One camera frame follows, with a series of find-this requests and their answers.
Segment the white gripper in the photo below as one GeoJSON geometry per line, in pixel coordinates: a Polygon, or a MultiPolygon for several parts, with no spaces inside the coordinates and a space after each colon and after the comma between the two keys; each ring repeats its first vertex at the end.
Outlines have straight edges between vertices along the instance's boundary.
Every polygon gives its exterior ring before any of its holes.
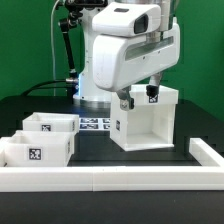
{"type": "Polygon", "coordinates": [[[175,65],[180,52],[180,28],[172,28],[133,37],[101,34],[93,43],[93,80],[100,89],[116,92],[122,110],[132,110],[134,99],[130,85],[149,76],[146,93],[155,98],[159,93],[161,71],[175,65]]]}

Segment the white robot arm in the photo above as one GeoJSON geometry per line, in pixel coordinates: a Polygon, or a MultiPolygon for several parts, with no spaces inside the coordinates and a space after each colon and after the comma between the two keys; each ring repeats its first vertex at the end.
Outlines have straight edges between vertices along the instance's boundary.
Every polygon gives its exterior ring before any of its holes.
{"type": "Polygon", "coordinates": [[[94,15],[93,81],[116,93],[121,109],[134,108],[131,86],[145,78],[148,101],[158,101],[162,72],[179,60],[175,7],[176,0],[112,0],[94,15]]]}

